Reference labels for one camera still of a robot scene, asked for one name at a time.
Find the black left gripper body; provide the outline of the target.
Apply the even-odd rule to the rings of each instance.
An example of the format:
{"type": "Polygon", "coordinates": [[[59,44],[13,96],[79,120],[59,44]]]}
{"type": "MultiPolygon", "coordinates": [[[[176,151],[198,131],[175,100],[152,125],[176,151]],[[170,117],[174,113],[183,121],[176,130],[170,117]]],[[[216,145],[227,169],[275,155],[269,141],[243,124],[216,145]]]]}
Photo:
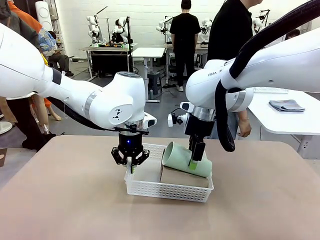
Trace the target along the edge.
{"type": "Polygon", "coordinates": [[[120,132],[118,135],[118,139],[118,149],[122,153],[136,152],[137,150],[142,151],[143,149],[141,133],[129,135],[128,133],[120,132]]]}

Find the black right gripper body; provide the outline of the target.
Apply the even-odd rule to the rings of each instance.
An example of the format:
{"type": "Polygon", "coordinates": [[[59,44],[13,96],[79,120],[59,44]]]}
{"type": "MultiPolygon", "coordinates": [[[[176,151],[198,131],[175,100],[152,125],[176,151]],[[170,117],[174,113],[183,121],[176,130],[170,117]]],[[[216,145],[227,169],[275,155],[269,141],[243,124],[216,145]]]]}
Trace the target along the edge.
{"type": "Polygon", "coordinates": [[[185,125],[184,134],[199,138],[209,137],[214,128],[214,121],[204,121],[190,114],[185,125]]]}

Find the person's left hand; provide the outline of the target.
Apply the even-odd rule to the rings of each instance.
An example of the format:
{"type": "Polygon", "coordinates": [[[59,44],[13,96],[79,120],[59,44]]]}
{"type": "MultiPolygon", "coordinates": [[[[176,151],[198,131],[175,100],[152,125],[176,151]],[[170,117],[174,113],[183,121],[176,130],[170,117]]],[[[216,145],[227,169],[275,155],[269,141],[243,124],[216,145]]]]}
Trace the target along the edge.
{"type": "Polygon", "coordinates": [[[249,121],[239,122],[239,132],[237,133],[239,137],[246,138],[251,134],[252,127],[249,121]]]}

